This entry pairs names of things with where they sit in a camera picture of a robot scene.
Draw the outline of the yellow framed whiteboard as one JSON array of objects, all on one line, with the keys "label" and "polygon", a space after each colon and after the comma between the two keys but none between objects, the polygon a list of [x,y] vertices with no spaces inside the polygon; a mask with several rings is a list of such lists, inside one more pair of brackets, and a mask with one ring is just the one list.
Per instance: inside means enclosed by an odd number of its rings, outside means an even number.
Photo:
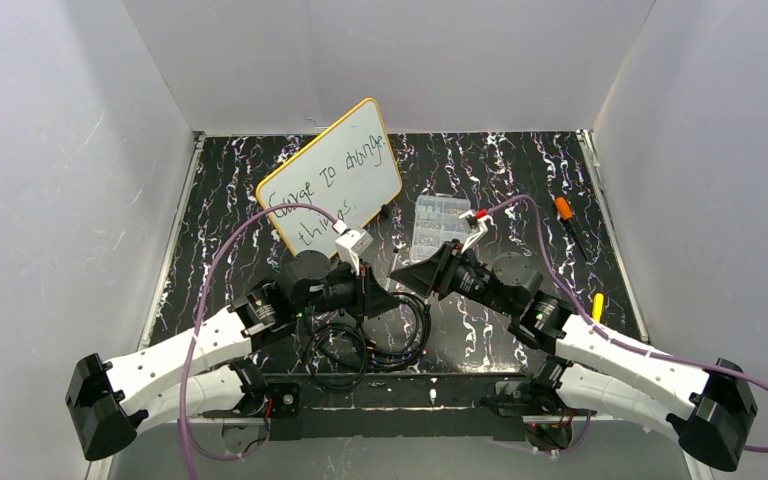
[{"label": "yellow framed whiteboard", "polygon": [[336,253],[331,214],[366,226],[402,191],[403,180],[378,103],[366,98],[268,174],[256,188],[288,250]]}]

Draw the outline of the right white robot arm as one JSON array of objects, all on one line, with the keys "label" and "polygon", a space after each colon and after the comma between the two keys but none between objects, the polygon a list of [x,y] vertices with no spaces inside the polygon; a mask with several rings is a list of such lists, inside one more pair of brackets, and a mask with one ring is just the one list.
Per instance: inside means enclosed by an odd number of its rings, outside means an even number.
[{"label": "right white robot arm", "polygon": [[696,460],[737,469],[758,409],[739,366],[686,365],[651,346],[587,322],[542,290],[542,274],[519,253],[481,262],[458,241],[390,274],[424,297],[457,293],[510,319],[508,331],[547,355],[545,382],[572,409],[599,411],[674,440]]}]

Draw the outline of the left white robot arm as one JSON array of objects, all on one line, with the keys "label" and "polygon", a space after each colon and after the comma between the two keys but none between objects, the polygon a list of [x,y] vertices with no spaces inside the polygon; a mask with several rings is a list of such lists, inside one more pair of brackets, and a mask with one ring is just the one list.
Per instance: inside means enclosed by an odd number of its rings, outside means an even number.
[{"label": "left white robot arm", "polygon": [[262,402],[267,388],[247,360],[251,354],[308,316],[338,312],[362,322],[399,304],[370,264],[332,263],[304,251],[279,276],[181,334],[129,355],[78,360],[65,404],[83,456],[98,461],[120,452],[177,417],[181,405],[204,412]]}]

